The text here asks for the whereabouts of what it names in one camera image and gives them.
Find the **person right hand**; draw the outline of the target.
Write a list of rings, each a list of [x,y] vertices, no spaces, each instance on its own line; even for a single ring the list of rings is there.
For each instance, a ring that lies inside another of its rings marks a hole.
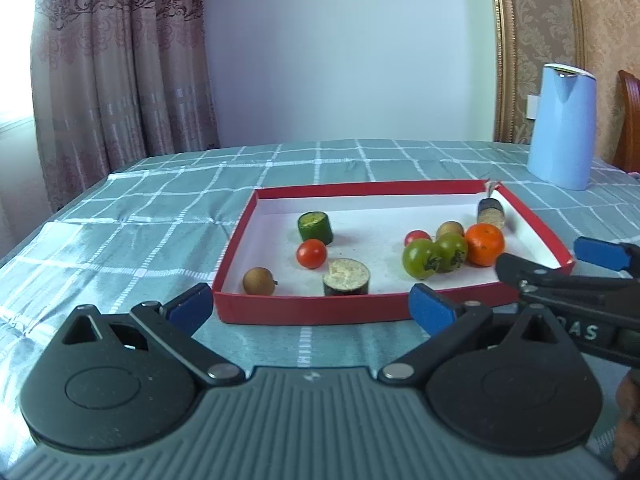
[[[616,426],[612,457],[616,468],[634,478],[632,470],[639,465],[639,371],[632,368],[616,391],[620,421]]]

